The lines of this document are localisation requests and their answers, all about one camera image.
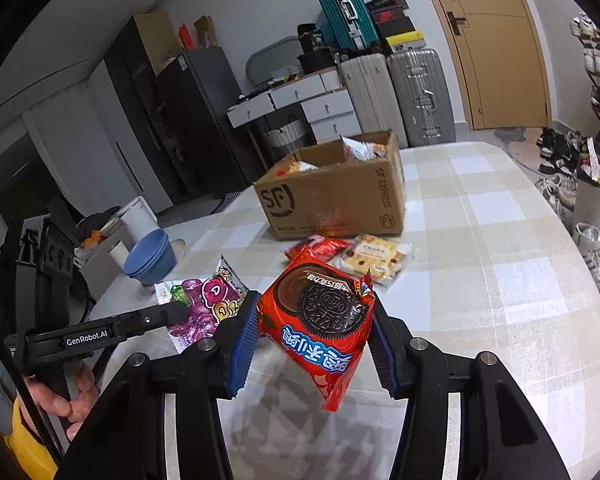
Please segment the left hand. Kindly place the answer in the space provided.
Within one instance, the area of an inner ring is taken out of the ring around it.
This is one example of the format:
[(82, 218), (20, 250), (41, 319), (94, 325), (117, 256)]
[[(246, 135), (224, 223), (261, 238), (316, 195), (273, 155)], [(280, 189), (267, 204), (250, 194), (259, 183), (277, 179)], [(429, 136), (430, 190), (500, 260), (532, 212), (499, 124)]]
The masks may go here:
[(58, 396), (57, 393), (47, 388), (46, 385), (37, 382), (33, 378), (26, 378), (24, 383), (37, 408), (40, 408), (49, 415), (64, 418), (70, 422), (70, 426), (66, 430), (69, 441), (74, 439), (99, 398), (99, 390), (95, 385), (92, 369), (86, 364), (81, 366), (74, 378), (74, 383), (76, 384), (76, 388), (78, 388), (79, 394), (71, 401)]

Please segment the yellow left sleeve forearm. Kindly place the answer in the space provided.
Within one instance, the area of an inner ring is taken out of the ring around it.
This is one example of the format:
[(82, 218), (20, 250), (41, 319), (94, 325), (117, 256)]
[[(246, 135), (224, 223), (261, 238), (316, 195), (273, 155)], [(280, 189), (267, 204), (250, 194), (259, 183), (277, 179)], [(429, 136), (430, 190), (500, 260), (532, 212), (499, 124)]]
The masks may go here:
[(47, 448), (38, 442), (23, 419), (20, 399), (12, 407), (12, 432), (4, 437), (7, 447), (24, 473), (32, 480), (53, 480), (57, 465)]

